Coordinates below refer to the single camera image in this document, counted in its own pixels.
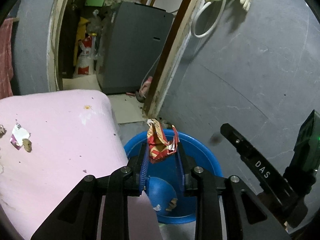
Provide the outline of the red yellow snack wrapper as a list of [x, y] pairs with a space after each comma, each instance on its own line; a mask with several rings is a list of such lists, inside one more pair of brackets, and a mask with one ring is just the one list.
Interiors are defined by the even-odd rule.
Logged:
[[175, 154], [178, 149], [178, 143], [180, 142], [176, 127], [174, 125], [171, 126], [174, 136], [172, 140], [168, 140], [165, 136], [164, 129], [158, 120], [148, 119], [147, 124], [149, 126], [147, 131], [149, 161], [152, 164], [159, 163]]

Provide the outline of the brown peel piece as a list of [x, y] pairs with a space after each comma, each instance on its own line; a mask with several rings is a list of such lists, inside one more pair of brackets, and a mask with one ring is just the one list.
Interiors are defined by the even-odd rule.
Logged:
[[26, 152], [31, 152], [32, 151], [32, 143], [29, 139], [23, 139], [23, 148]]

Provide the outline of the blue plastic basin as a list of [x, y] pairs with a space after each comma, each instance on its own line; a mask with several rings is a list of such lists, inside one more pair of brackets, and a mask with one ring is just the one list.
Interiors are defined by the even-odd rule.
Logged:
[[[178, 136], [186, 155], [194, 158], [197, 166], [223, 176], [220, 164], [209, 148], [185, 133], [180, 132]], [[174, 156], [160, 163], [149, 163], [146, 176], [146, 194], [152, 207], [161, 208], [156, 211], [160, 223], [185, 224], [196, 220], [196, 198], [183, 196], [182, 175]]]

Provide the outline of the pink floral tablecloth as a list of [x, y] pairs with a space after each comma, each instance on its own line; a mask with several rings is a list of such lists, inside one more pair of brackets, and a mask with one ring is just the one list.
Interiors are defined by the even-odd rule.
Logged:
[[[19, 123], [32, 151], [10, 143]], [[1, 100], [1, 223], [13, 239], [161, 239], [135, 186], [108, 97], [67, 90]]]

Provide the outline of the white red rice sack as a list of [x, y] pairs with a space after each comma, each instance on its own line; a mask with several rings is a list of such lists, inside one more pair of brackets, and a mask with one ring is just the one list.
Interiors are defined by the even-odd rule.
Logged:
[[95, 36], [76, 35], [74, 50], [75, 75], [93, 75], [95, 61]]

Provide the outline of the white purple torn packet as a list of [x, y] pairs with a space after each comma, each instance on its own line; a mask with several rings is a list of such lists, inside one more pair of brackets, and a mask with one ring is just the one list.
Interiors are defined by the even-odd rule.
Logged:
[[24, 129], [19, 123], [16, 123], [12, 129], [10, 143], [14, 148], [19, 150], [23, 146], [23, 139], [29, 139], [30, 133]]

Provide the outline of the grey refrigerator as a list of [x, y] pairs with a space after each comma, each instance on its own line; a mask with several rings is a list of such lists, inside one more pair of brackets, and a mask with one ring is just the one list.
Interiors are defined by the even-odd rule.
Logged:
[[102, 35], [97, 80], [105, 94], [135, 92], [152, 74], [174, 16], [163, 9], [122, 2]]

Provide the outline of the yellow bag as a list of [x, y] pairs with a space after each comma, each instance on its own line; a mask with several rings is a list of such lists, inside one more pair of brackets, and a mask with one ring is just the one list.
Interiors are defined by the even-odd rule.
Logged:
[[75, 45], [74, 45], [74, 55], [73, 55], [73, 66], [76, 66], [77, 63], [77, 57], [78, 57], [78, 46], [79, 42], [84, 40], [86, 37], [86, 25], [89, 23], [89, 20], [80, 17], [78, 28], [76, 31], [76, 37], [75, 37]]

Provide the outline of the green box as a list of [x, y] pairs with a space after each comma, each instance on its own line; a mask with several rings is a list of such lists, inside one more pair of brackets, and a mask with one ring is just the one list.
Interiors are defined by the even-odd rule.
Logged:
[[86, 0], [85, 6], [88, 7], [102, 7], [105, 0]]

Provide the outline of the wooden door frame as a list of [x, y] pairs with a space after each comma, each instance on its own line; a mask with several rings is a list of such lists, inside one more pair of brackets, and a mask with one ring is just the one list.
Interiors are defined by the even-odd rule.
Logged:
[[185, 49], [185, 43], [189, 39], [191, 17], [199, 4], [200, 0], [182, 0], [177, 11], [144, 103], [143, 112], [149, 119], [159, 115]]

